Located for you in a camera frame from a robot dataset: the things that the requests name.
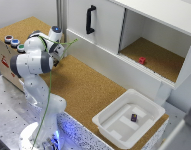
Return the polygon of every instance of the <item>brown countertop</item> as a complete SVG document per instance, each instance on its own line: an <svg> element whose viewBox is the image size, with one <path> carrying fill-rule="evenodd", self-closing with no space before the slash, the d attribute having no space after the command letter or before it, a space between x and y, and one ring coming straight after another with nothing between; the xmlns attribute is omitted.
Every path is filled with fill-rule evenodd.
<svg viewBox="0 0 191 150"><path fill-rule="evenodd" d="M4 42L6 35L13 35L24 43L34 30L48 34L49 29L50 26L31 17L0 29L0 40ZM49 73L41 76L49 85ZM51 92L66 99L65 111L116 150L118 148L99 133L97 126L92 123L92 118L125 91L126 89L71 55L62 59L52 70ZM163 115L132 150L141 149L167 119L168 115Z"/></svg>

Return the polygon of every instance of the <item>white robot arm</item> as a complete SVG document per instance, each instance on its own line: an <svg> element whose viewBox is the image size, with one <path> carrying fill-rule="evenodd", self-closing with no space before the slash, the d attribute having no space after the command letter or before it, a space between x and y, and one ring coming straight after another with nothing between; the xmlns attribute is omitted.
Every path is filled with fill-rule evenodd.
<svg viewBox="0 0 191 150"><path fill-rule="evenodd" d="M49 99L49 87L39 76L39 74L52 70L54 59L57 61L61 59L64 48L61 44L54 43L59 42L61 36L61 29L55 26L50 29L48 36L39 31L34 32L24 43L25 54L13 56L10 60L10 68L13 73L24 79L24 83L21 82L21 84L24 87L26 99L31 104L42 108L39 125L42 123L48 100L50 101L36 141L36 146L41 147L38 149L44 149L42 143L50 139L58 130L57 114L62 113L66 108L66 101L63 98L50 94ZM30 137L31 141L35 140L39 125Z"/></svg>

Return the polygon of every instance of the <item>white wall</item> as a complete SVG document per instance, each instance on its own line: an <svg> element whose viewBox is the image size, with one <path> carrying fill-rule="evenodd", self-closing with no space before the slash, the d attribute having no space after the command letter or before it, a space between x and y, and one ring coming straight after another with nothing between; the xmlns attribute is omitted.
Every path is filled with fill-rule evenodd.
<svg viewBox="0 0 191 150"><path fill-rule="evenodd" d="M191 107L191 75L183 82L183 84L173 90L168 102L175 107L187 112Z"/></svg>
<svg viewBox="0 0 191 150"><path fill-rule="evenodd" d="M0 28L31 16L57 25L56 0L0 0Z"/></svg>

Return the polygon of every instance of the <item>black handle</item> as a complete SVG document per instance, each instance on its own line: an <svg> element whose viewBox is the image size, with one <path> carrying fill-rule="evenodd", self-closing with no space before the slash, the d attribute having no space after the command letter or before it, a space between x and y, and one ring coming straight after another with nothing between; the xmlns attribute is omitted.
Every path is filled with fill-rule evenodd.
<svg viewBox="0 0 191 150"><path fill-rule="evenodd" d="M96 10L96 7L91 5L91 8L87 10L87 24L86 24L86 31L87 34L93 33L95 30L91 28L91 12Z"/></svg>

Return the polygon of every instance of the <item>green cable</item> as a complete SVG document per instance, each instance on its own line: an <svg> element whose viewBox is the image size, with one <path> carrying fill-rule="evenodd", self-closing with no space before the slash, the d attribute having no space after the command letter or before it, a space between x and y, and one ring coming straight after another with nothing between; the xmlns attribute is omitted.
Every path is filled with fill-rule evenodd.
<svg viewBox="0 0 191 150"><path fill-rule="evenodd" d="M42 43L43 43L43 45L44 45L46 51L48 52L48 49L47 49L47 47L46 47L44 41L42 40L42 38L44 38L44 37L39 36L39 39L42 41ZM75 43L76 41L78 41L78 39L75 39L75 40L74 40L73 42L71 42L71 43L63 43L63 44L69 44L69 45L68 45L68 47L64 50L64 52L63 52L61 58L64 56L64 54L65 54L65 52L67 51L67 49L68 49L73 43ZM40 124L39 130L38 130L38 132L37 132L37 135L36 135L36 138L35 138L35 140L34 140L34 143L33 143L33 146L32 146L32 149L31 149L31 150L33 150L33 148L34 148L34 146L35 146L35 143L36 143L36 141L37 141L37 138L38 138L39 132L40 132L40 130L41 130L42 124L43 124L43 122L44 122L44 118L45 118L45 116L46 116L46 112L47 112L47 110L48 110L49 101L50 101L50 93L51 93L51 81L52 81L52 74L51 74L51 72L50 72L50 86L49 86L49 94L48 94L48 103L47 103L47 105L46 105L46 110L45 110L45 112L44 112L44 116L43 116L43 118L42 118L42 122L41 122L41 124Z"/></svg>

